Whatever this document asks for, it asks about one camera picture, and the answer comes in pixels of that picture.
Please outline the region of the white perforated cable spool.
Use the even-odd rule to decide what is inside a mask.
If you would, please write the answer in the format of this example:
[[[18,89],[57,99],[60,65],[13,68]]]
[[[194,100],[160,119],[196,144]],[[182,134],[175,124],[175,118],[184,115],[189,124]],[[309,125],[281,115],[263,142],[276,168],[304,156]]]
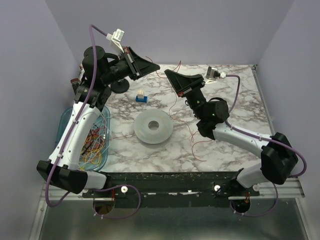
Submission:
[[[166,112],[160,109],[148,109],[136,117],[133,129],[140,141],[157,145],[171,137],[174,123]]]

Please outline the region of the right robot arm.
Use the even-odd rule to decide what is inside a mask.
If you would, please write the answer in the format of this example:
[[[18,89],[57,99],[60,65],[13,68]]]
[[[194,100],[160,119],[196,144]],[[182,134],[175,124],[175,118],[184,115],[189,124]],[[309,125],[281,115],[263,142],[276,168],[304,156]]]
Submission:
[[[220,97],[210,100],[204,97],[202,75],[183,75],[169,69],[164,73],[177,96],[186,99],[198,119],[196,126],[203,137],[232,144],[260,158],[259,164],[238,170],[229,183],[217,190],[218,194],[234,196],[260,183],[282,185],[290,178],[298,157],[284,134],[265,135],[231,125],[227,101]]]

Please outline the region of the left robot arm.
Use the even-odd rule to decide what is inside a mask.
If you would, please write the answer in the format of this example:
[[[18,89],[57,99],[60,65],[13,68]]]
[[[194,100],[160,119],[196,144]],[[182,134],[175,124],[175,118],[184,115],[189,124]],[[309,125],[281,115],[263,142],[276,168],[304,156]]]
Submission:
[[[125,47],[120,55],[106,53],[101,46],[88,47],[82,66],[84,80],[77,88],[63,135],[48,159],[40,160],[36,166],[47,184],[74,194],[106,185],[104,173],[79,170],[78,162],[87,135],[111,95],[110,85],[126,77],[135,81],[160,69],[131,47]]]

